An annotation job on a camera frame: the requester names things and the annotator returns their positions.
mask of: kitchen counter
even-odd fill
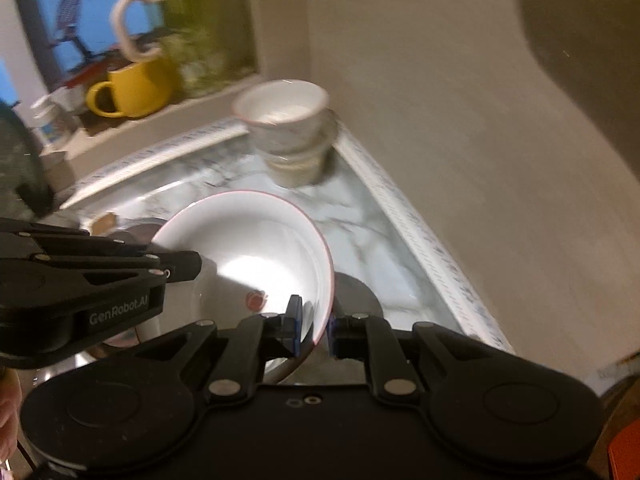
[[[324,180],[298,189],[269,179],[245,133],[235,120],[219,121],[126,157],[81,180],[51,220],[87,226],[114,212],[130,224],[169,219],[226,190],[270,192],[314,220],[336,271],[364,282],[394,328],[430,320],[511,349],[444,247],[343,125]]]

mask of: human hand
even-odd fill
[[[4,375],[0,376],[0,462],[4,462],[15,452],[21,399],[18,374],[7,368]]]

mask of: white bowl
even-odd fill
[[[234,114],[255,147],[293,153],[314,142],[326,115],[329,94],[309,81],[282,79],[249,88],[233,102]]]
[[[200,319],[234,328],[254,314],[249,306],[257,291],[265,294],[262,312],[282,314],[292,294],[302,297],[302,359],[322,337],[334,300],[334,266],[320,231],[291,202],[248,190],[213,195],[171,218],[152,243],[197,251],[202,271],[192,282],[166,286],[162,314],[136,328],[140,341]],[[302,359],[272,364],[266,378],[284,378]]]

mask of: window sill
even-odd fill
[[[264,78],[255,74],[222,92],[169,105],[149,117],[127,121],[93,137],[88,136],[81,128],[63,148],[66,160],[76,179],[83,178],[130,153],[228,117],[236,96],[262,81]]]

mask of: yellow mug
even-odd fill
[[[103,117],[144,117],[166,106],[174,93],[169,66],[162,57],[131,63],[117,70],[107,70],[108,81],[96,83],[86,93],[86,105]],[[98,108],[98,92],[111,89],[115,112]]]

